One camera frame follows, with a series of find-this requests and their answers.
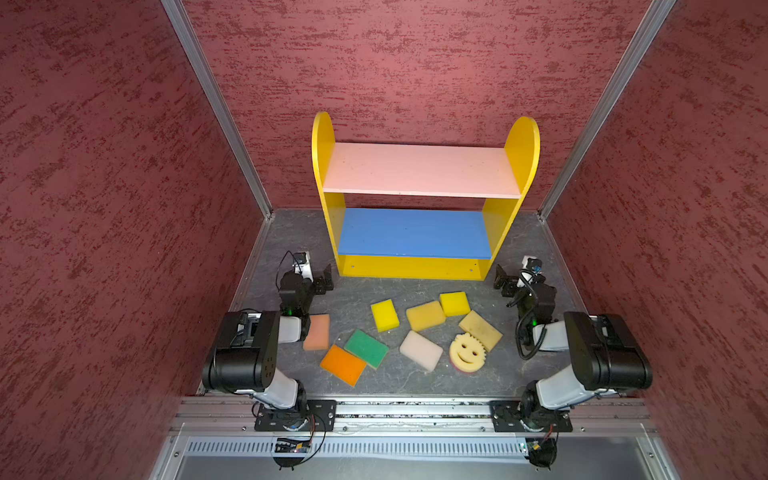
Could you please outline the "right aluminium corner post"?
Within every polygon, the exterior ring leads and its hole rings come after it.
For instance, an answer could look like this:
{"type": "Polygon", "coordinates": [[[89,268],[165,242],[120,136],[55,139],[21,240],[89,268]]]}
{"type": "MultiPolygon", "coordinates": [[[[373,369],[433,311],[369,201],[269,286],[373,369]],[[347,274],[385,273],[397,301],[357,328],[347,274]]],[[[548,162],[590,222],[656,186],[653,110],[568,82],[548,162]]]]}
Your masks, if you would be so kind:
{"type": "Polygon", "coordinates": [[[675,4],[675,0],[653,0],[650,3],[538,211],[541,223],[546,223],[554,211],[675,4]]]}

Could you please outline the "bright yellow sponge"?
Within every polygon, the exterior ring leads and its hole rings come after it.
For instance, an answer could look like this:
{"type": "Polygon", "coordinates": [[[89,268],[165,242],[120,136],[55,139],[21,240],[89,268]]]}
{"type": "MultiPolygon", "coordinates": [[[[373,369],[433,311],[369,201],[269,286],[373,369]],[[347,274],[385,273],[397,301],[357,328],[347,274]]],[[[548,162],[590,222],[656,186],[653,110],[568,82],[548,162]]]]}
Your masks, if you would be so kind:
{"type": "Polygon", "coordinates": [[[400,326],[399,317],[391,299],[372,304],[371,311],[379,333],[387,332],[400,326]]]}
{"type": "Polygon", "coordinates": [[[464,316],[471,311],[469,300],[465,292],[441,293],[439,301],[446,317],[464,316]]]}

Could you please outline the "aluminium corner post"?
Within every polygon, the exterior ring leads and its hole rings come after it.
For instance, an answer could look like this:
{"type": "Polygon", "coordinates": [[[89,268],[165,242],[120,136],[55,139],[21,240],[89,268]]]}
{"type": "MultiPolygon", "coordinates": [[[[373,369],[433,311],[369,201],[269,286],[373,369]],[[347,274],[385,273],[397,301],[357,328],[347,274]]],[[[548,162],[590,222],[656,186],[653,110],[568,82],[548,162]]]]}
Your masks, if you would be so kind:
{"type": "Polygon", "coordinates": [[[554,211],[675,4],[675,0],[653,0],[650,3],[538,211],[541,223],[546,223],[554,211]]]}
{"type": "Polygon", "coordinates": [[[262,215],[270,222],[273,219],[273,206],[268,199],[266,190],[245,142],[214,77],[183,2],[179,0],[162,0],[161,4],[262,215]]]}

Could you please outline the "salmon pink sponge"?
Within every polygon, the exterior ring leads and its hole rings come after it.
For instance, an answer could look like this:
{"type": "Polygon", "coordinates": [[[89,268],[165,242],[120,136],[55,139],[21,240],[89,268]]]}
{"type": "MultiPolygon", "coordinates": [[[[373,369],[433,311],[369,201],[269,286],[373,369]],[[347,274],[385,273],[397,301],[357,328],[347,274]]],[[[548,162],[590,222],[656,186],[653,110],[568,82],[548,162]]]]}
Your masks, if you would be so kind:
{"type": "Polygon", "coordinates": [[[304,351],[325,351],[330,346],[330,315],[310,316],[310,328],[303,341],[304,351]]]}

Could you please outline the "dark yellow sponge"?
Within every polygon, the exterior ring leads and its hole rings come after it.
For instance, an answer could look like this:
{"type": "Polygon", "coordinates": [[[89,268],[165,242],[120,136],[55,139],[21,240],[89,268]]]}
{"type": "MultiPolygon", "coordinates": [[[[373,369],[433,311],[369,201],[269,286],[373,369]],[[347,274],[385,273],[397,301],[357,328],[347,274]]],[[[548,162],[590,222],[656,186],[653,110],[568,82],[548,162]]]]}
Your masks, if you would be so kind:
{"type": "Polygon", "coordinates": [[[416,332],[441,325],[446,321],[446,315],[439,301],[408,308],[406,317],[410,328],[416,332]]]}

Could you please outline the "tan yellow sponge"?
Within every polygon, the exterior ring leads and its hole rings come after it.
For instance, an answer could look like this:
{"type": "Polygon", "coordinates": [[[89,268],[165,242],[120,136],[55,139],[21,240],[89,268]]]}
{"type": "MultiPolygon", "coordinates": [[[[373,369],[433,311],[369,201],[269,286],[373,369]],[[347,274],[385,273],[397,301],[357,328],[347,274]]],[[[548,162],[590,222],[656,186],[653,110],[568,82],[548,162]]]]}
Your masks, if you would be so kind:
{"type": "Polygon", "coordinates": [[[474,310],[459,322],[459,328],[476,338],[487,352],[492,351],[503,337],[499,330],[474,310]]]}

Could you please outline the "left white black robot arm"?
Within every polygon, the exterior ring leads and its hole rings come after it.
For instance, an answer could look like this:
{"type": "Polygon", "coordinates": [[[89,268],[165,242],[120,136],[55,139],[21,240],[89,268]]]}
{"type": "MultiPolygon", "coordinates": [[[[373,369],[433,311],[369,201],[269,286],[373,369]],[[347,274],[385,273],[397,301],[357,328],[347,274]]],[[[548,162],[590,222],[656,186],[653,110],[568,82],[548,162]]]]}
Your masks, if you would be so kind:
{"type": "Polygon", "coordinates": [[[202,368],[203,387],[249,396],[283,418],[308,415],[303,385],[277,368],[278,346],[307,341],[325,329],[310,316],[310,307],[315,296],[333,289],[330,266],[316,279],[292,270],[277,283],[279,310],[226,313],[202,368]]]}

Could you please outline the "orange sponge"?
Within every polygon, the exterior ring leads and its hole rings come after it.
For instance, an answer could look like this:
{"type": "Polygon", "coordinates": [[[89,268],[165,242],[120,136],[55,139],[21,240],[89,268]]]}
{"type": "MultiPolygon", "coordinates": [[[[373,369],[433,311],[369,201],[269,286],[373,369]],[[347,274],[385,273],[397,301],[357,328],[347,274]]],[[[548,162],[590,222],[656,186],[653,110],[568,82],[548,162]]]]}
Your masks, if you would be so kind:
{"type": "Polygon", "coordinates": [[[332,345],[320,366],[347,385],[354,387],[365,370],[366,362],[337,345],[332,345]]]}

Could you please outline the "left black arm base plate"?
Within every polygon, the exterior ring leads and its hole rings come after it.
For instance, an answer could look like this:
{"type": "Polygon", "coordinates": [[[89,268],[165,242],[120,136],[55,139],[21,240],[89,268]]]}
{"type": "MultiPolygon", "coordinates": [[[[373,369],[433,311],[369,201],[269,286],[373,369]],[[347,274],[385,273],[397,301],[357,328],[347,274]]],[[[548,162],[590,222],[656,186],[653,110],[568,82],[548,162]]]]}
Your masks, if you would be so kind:
{"type": "Polygon", "coordinates": [[[296,408],[273,409],[261,405],[255,414],[254,430],[272,433],[331,432],[334,429],[338,402],[310,399],[296,408]]]}

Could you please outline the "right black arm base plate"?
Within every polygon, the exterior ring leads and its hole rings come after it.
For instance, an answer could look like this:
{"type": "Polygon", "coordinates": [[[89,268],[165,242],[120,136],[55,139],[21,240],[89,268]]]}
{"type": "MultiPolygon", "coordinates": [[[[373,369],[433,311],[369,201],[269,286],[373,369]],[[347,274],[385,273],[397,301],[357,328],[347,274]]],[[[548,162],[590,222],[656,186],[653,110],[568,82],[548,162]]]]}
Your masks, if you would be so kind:
{"type": "Polygon", "coordinates": [[[492,400],[488,403],[496,433],[571,433],[569,411],[549,410],[521,400],[492,400]]]}

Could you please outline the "left aluminium corner post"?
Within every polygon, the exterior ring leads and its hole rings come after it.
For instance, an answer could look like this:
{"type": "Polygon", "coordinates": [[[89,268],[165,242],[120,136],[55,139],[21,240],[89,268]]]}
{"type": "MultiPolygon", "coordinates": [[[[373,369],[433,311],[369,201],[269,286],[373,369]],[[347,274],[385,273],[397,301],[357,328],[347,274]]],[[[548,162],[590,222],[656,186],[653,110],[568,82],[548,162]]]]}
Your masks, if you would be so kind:
{"type": "Polygon", "coordinates": [[[266,190],[245,142],[214,77],[183,2],[179,0],[162,0],[161,4],[262,215],[270,222],[273,219],[273,206],[268,199],[266,190]]]}

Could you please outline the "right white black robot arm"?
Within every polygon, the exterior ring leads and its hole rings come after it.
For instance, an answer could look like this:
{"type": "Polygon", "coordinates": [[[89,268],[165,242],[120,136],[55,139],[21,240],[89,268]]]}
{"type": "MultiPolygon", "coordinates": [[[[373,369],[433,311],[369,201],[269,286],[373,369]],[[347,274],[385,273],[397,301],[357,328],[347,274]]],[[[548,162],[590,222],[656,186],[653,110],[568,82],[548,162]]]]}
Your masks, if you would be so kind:
{"type": "Polygon", "coordinates": [[[518,311],[514,341],[521,359],[539,353],[569,356],[564,368],[530,382],[518,400],[491,404],[501,430],[563,429],[569,411],[583,402],[651,386],[650,362],[621,316],[566,311],[560,320],[553,317],[556,289],[546,283],[539,259],[528,259],[516,275],[497,266],[493,288],[518,311]]]}

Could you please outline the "yellow shelf pink blue boards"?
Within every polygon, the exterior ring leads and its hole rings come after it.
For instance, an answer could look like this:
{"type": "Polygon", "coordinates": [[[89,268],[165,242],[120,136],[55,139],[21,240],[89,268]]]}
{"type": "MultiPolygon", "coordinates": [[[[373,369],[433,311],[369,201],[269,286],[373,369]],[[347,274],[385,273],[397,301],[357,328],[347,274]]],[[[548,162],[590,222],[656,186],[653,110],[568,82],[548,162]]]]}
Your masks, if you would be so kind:
{"type": "Polygon", "coordinates": [[[338,272],[346,277],[482,281],[538,170],[537,122],[501,148],[343,143],[316,114],[312,166],[338,272]],[[479,211],[352,208],[345,197],[479,198],[479,211]]]}

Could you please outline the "green yellow sponge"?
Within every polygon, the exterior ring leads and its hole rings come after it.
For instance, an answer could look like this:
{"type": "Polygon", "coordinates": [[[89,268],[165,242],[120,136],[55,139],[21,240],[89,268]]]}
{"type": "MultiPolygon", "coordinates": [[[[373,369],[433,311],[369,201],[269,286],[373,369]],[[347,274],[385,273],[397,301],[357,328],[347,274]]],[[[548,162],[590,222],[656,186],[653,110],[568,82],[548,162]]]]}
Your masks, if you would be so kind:
{"type": "Polygon", "coordinates": [[[344,345],[350,354],[378,369],[389,352],[389,347],[361,330],[356,330],[344,345]]]}

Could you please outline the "pale pink sponge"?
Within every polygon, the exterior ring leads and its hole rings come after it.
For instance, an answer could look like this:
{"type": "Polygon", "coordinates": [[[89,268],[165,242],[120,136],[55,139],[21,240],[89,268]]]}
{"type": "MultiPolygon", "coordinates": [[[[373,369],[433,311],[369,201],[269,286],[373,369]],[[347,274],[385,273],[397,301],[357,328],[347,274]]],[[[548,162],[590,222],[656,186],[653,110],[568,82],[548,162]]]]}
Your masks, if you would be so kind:
{"type": "Polygon", "coordinates": [[[432,372],[439,363],[443,349],[418,332],[411,330],[400,345],[399,352],[425,371],[432,372]]]}

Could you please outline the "smiley face sponge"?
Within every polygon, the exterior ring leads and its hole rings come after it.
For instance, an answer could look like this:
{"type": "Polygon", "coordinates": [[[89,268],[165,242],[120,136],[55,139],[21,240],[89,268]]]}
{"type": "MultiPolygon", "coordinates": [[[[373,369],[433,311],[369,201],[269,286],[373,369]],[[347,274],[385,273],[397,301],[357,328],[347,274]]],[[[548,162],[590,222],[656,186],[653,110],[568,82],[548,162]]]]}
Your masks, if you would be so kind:
{"type": "Polygon", "coordinates": [[[478,339],[464,333],[457,335],[451,342],[449,358],[457,370],[471,374],[485,365],[486,350],[478,339]]]}

